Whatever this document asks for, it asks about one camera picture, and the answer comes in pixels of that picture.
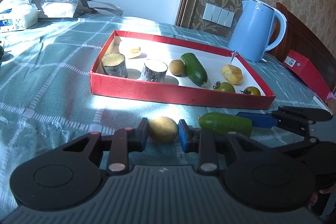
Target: green tomato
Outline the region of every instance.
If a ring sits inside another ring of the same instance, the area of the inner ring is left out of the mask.
[[[251,95],[261,95],[260,90],[254,86],[248,86],[244,91],[241,91],[243,94],[251,94]]]
[[[236,93],[235,88],[233,87],[233,85],[231,85],[228,82],[216,82],[216,84],[213,86],[214,90],[217,91],[224,91],[224,92],[231,92],[231,93]]]

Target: wooden headboard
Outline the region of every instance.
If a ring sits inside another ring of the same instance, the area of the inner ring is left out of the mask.
[[[325,45],[309,30],[295,15],[287,10],[281,3],[277,3],[277,9],[287,18],[287,30],[283,41],[268,53],[283,62],[292,49],[307,57],[322,75],[330,90],[334,92],[336,87],[336,59]],[[277,22],[271,42],[275,40],[280,31]]]

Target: light switch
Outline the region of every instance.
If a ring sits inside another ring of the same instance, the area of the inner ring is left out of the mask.
[[[221,14],[222,8],[219,6],[215,6],[213,13],[212,13],[212,17],[211,17],[211,21],[214,23],[218,22],[218,18],[219,15]]]
[[[205,10],[204,10],[204,13],[203,13],[203,19],[204,20],[208,20],[208,21],[211,21],[211,18],[212,18],[212,13],[213,13],[213,10],[214,10],[215,6],[210,4],[210,3],[207,3],[205,5]]]
[[[231,27],[234,15],[235,13],[229,11],[229,14],[227,15],[224,26]]]
[[[220,12],[217,24],[224,26],[228,14],[229,14],[228,10],[222,9],[222,11]]]

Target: kettle lid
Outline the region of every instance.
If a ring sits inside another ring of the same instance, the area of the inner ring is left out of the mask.
[[[274,8],[273,8],[272,6],[268,5],[267,3],[265,3],[265,2],[263,2],[263,1],[261,1],[261,0],[253,0],[253,1],[256,1],[256,2],[258,2],[259,4],[261,4],[261,5],[265,5],[266,7],[271,8],[272,10],[274,10]]]

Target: kettle handle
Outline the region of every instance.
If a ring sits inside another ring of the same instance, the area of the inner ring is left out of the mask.
[[[282,39],[285,36],[286,33],[286,29],[287,29],[287,19],[286,17],[283,15],[283,13],[281,13],[279,10],[273,8],[275,11],[275,17],[279,20],[280,22],[280,32],[279,35],[277,37],[277,39],[275,39],[275,41],[268,45],[265,49],[266,52],[270,51],[271,49],[275,48],[277,45],[280,44],[280,42],[282,41]]]

